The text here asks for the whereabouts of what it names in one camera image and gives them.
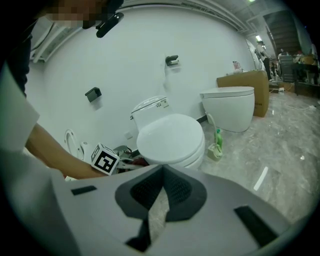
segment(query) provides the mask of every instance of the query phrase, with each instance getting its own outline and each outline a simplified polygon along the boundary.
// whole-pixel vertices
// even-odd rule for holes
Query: toilet tank
[[[131,115],[138,131],[140,131],[143,127],[173,113],[168,98],[159,95],[146,99],[138,104],[132,110]]]

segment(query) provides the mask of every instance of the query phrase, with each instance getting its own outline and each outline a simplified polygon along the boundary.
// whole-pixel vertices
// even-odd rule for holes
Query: toilet paper holder
[[[179,63],[178,55],[172,55],[165,58],[165,63],[167,66],[177,65]]]

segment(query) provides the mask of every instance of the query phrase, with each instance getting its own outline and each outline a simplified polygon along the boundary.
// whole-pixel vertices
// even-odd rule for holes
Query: toilet lid
[[[255,89],[250,86],[217,87],[200,92],[203,99],[237,97],[253,94]]]
[[[202,127],[195,119],[171,114],[144,127],[136,144],[143,157],[160,164],[173,164],[194,154],[202,138]]]

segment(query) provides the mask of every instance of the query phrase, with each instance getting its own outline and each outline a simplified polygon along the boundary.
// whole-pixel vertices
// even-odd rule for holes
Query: toilet brush
[[[211,158],[214,161],[219,161],[222,156],[222,137],[221,135],[219,140],[218,140],[218,133],[217,133],[217,127],[214,121],[214,118],[212,117],[211,114],[209,114],[208,112],[205,112],[209,122],[213,125],[214,128],[214,143],[212,143],[209,147],[208,147],[208,153],[207,156],[209,158]]]

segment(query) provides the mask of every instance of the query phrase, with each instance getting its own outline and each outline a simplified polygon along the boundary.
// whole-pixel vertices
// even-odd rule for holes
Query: marble floor
[[[208,148],[214,141],[213,126],[207,121],[201,126]],[[205,156],[198,171],[240,184],[278,209],[290,223],[312,211],[320,194],[320,105],[317,99],[287,92],[271,93],[264,118],[254,116],[245,132],[222,130],[221,135],[223,158],[215,162]],[[267,174],[255,190],[266,167]],[[164,228],[168,210],[168,198],[162,189],[149,212],[152,241]]]

